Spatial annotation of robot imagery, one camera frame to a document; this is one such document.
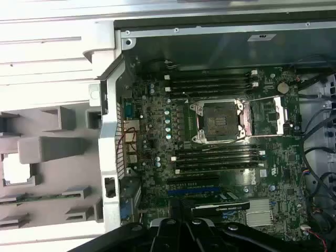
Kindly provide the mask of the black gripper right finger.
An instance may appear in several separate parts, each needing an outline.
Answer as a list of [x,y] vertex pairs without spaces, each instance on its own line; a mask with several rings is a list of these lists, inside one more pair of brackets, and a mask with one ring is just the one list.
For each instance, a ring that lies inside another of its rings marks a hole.
[[213,223],[209,216],[250,208],[249,201],[183,200],[183,224],[200,251],[316,251],[307,242],[291,243],[238,223]]

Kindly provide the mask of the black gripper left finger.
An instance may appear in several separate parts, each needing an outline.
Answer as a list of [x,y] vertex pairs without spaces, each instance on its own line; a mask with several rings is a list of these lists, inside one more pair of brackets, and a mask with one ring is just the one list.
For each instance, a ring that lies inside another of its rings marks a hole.
[[169,206],[169,217],[154,219],[149,228],[129,223],[71,251],[178,251],[183,220],[181,202],[173,198]]

